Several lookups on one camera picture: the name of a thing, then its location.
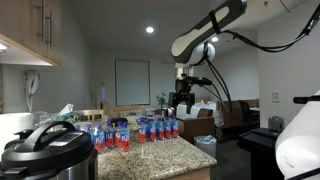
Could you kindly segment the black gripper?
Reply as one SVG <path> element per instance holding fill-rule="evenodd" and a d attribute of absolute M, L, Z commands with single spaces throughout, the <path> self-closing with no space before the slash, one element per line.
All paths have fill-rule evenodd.
<path fill-rule="evenodd" d="M 211 85 L 212 81 L 207 78 L 185 76 L 182 78 L 177 78 L 175 81 L 175 91 L 169 93 L 168 100 L 168 116 L 173 116 L 175 113 L 175 108 L 181 102 L 185 102 L 186 113 L 191 113 L 192 105 L 195 103 L 195 94 L 191 92 L 193 85 Z"/>

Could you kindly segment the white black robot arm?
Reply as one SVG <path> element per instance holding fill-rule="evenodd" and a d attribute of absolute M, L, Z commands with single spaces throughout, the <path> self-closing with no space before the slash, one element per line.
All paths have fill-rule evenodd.
<path fill-rule="evenodd" d="M 209 60 L 209 48 L 207 40 L 214 34 L 221 34 L 221 29 L 239 18 L 247 7 L 246 0 L 226 0 L 216 9 L 197 23 L 186 33 L 176 38 L 171 47 L 171 55 L 176 62 L 176 69 L 192 70 L 193 66 L 207 63 Z M 188 73 L 179 73 L 175 81 L 175 91 L 169 94 L 169 106 L 177 108 L 181 102 L 185 102 L 186 113 L 191 112 L 195 103 L 195 94 L 191 92 L 192 86 L 211 85 L 207 78 L 193 77 Z"/>

